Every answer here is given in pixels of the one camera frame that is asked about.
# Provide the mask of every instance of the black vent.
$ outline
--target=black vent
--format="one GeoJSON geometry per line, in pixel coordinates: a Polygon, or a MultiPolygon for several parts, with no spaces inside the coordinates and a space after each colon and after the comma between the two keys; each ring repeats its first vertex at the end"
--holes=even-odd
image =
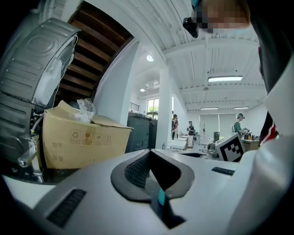
{"type": "Polygon", "coordinates": [[[85,194],[86,192],[81,189],[72,190],[47,219],[58,227],[63,228],[85,194]]]}

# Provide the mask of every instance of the white ceiling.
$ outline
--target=white ceiling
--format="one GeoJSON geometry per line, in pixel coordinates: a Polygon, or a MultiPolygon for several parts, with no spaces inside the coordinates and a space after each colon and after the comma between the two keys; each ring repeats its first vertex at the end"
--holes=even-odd
{"type": "MultiPolygon", "coordinates": [[[[195,39],[182,26],[183,19],[191,14],[190,0],[111,1],[136,22],[154,44],[156,53],[169,65],[187,110],[252,108],[263,102],[266,91],[259,73],[258,39],[252,28],[227,34],[200,30],[195,39]],[[243,80],[208,84],[208,77],[222,75],[242,75],[243,80]]],[[[146,60],[151,52],[142,44],[136,68],[136,92],[150,82],[159,81],[162,66],[156,59],[146,60]]],[[[143,99],[158,93],[159,89],[153,89],[138,95],[143,99]]]]}

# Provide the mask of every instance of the window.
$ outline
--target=window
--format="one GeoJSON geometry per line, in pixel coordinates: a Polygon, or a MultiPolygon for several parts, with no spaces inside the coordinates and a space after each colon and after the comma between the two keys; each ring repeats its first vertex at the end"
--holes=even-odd
{"type": "Polygon", "coordinates": [[[149,100],[147,107],[147,116],[157,119],[158,117],[159,99],[149,100]]]}

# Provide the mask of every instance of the wall light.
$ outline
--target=wall light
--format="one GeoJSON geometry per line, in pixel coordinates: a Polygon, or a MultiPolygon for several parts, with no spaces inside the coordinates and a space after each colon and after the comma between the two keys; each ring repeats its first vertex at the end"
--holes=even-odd
{"type": "Polygon", "coordinates": [[[249,108],[249,107],[237,107],[235,109],[247,109],[247,108],[249,108]]]}
{"type": "Polygon", "coordinates": [[[219,109],[219,108],[201,108],[200,110],[215,110],[215,109],[219,109]]]}
{"type": "Polygon", "coordinates": [[[213,82],[231,82],[231,81],[241,81],[242,76],[224,76],[224,77],[210,77],[208,78],[209,83],[213,82]]]}
{"type": "Polygon", "coordinates": [[[146,59],[147,59],[149,62],[154,61],[154,59],[152,58],[152,56],[151,56],[150,54],[146,56],[146,59]]]}

